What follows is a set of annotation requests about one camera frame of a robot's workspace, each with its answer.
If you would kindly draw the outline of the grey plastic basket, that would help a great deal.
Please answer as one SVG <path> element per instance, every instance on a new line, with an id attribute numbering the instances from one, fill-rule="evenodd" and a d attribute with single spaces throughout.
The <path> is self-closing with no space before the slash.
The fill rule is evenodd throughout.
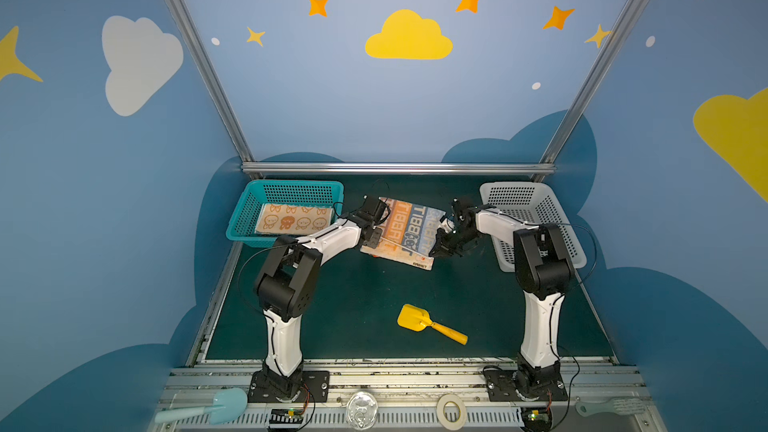
<path id="1" fill-rule="evenodd" d="M 529 223 L 559 223 L 566 248 L 576 269 L 587 265 L 587 256 L 569 225 L 553 190 L 543 183 L 488 182 L 479 188 L 483 204 Z"/>

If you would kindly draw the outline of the orange patterned towel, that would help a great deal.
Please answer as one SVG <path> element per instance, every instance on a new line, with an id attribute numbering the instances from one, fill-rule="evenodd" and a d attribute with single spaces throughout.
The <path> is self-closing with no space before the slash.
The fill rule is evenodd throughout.
<path id="1" fill-rule="evenodd" d="M 257 217 L 254 232 L 261 235 L 309 235 L 329 226 L 333 218 L 334 210 L 330 207 L 268 203 Z"/>

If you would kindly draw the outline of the teal plastic basket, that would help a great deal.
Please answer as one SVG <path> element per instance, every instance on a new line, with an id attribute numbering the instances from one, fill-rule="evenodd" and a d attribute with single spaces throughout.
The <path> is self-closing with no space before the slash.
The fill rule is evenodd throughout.
<path id="1" fill-rule="evenodd" d="M 267 248 L 280 235 L 311 235 L 335 222 L 343 200 L 344 186 L 337 181 L 254 180 L 242 192 L 226 236 Z"/>

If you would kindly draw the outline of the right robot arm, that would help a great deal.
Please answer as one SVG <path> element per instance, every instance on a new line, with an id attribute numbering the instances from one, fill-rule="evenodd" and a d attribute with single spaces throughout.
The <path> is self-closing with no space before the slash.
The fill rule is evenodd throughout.
<path id="1" fill-rule="evenodd" d="M 525 294 L 524 338 L 516 378 L 520 387 L 542 387 L 561 380 L 557 353 L 559 314 L 575 268 L 560 226 L 515 218 L 491 205 L 455 198 L 441 219 L 433 258 L 458 255 L 485 234 L 513 248 L 516 279 Z"/>

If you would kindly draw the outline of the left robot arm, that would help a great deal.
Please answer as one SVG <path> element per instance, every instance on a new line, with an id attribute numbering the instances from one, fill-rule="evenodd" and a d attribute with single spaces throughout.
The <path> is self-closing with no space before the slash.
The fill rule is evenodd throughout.
<path id="1" fill-rule="evenodd" d="M 353 211 L 311 235 L 280 236 L 269 250 L 253 291 L 267 324 L 262 374 L 281 394 L 294 396 L 303 387 L 301 321 L 314 297 L 321 266 L 370 242 L 388 215 L 389 207 L 381 202 L 373 212 Z"/>

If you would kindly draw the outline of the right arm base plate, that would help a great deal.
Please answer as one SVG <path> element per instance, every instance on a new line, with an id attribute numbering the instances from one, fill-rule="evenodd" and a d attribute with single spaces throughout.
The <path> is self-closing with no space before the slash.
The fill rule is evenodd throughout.
<path id="1" fill-rule="evenodd" d="M 566 401 L 569 398 L 557 365 L 533 369 L 523 366 L 515 370 L 487 366 L 482 375 L 491 402 Z"/>

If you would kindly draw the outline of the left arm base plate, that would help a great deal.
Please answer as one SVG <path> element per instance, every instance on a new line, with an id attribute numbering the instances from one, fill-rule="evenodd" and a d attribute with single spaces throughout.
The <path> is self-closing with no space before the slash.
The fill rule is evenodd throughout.
<path id="1" fill-rule="evenodd" d="M 304 402 L 325 403 L 328 400 L 328 371 L 297 370 L 288 378 L 268 368 L 251 377 L 247 390 L 249 403 Z"/>

